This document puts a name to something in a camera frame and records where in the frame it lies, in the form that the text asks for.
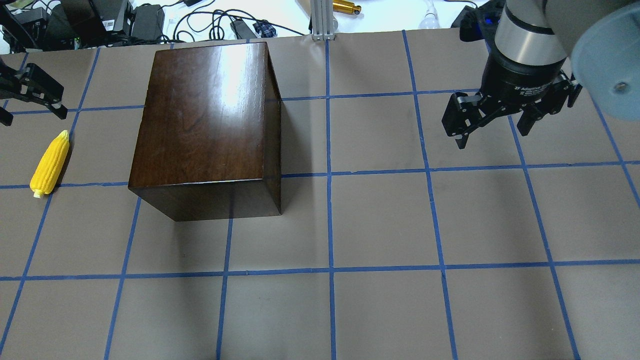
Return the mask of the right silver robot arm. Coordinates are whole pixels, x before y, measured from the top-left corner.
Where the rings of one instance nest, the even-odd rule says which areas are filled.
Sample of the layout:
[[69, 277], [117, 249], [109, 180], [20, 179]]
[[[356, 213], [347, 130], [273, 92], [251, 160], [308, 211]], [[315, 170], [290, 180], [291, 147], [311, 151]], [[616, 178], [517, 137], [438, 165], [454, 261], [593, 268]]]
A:
[[480, 89], [453, 93], [441, 123], [463, 150], [472, 132], [520, 114], [527, 136], [587, 89], [611, 117], [639, 120], [637, 0], [489, 0], [457, 18], [459, 38], [486, 41]]

